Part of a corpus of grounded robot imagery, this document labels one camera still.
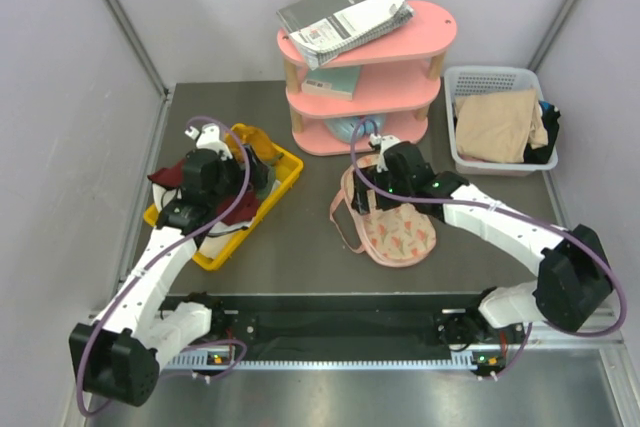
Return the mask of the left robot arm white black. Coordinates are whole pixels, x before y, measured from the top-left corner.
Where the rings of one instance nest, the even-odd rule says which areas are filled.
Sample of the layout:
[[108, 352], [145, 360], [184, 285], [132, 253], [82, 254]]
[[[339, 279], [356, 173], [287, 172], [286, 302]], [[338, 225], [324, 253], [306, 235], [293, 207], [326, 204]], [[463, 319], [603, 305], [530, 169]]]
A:
[[91, 324], [69, 336], [76, 399], [92, 393], [132, 406], [144, 404], [162, 370], [195, 339], [216, 343], [227, 321], [212, 307], [185, 302], [165, 319], [158, 316], [169, 287], [198, 251], [210, 230], [244, 197], [252, 181], [268, 178], [252, 147], [243, 159], [218, 148], [196, 148], [181, 165], [181, 183], [159, 211], [146, 251]]

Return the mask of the floral mesh laundry bag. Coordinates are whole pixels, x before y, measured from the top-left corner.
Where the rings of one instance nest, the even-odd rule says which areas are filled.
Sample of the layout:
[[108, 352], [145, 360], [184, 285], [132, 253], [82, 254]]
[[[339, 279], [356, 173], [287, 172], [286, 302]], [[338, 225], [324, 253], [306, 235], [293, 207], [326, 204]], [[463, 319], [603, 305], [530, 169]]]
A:
[[[430, 218], [410, 204], [382, 210], [371, 190], [366, 197], [370, 211], [359, 213], [351, 206], [355, 198], [356, 177], [354, 167], [350, 165], [342, 174], [340, 189], [329, 207], [329, 219], [344, 244], [354, 253], [366, 253], [374, 262], [389, 268], [410, 267], [428, 257], [437, 242]], [[335, 212], [341, 204], [347, 207], [353, 221], [359, 239], [357, 246], [347, 241], [335, 219]]]

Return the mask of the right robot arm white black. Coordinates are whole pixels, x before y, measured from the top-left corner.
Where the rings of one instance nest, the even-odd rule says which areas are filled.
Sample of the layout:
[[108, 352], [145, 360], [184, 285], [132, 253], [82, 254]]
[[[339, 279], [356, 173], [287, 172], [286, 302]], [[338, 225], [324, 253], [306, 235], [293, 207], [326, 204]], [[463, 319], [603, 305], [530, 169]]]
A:
[[493, 245], [534, 275], [532, 282], [481, 295], [466, 319], [474, 340], [487, 343], [503, 327], [528, 322], [578, 335], [617, 289], [593, 229], [566, 230], [522, 214], [455, 172], [435, 173], [416, 145], [395, 136], [373, 134], [369, 145], [376, 153], [372, 165], [354, 168], [356, 212], [412, 206]]

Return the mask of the maroon red bra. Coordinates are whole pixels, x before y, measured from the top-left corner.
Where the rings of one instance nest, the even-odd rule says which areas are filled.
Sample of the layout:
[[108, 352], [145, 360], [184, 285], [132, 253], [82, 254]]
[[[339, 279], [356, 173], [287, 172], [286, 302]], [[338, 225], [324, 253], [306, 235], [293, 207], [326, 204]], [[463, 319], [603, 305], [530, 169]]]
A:
[[[185, 158], [172, 167], [163, 167], [147, 176], [152, 183], [154, 204], [158, 211], [173, 198], [176, 190], [180, 187], [183, 180], [182, 166], [184, 163]], [[227, 226], [250, 222], [256, 216], [260, 205], [261, 201], [257, 199], [252, 187], [249, 186], [236, 207], [223, 217], [221, 222]]]

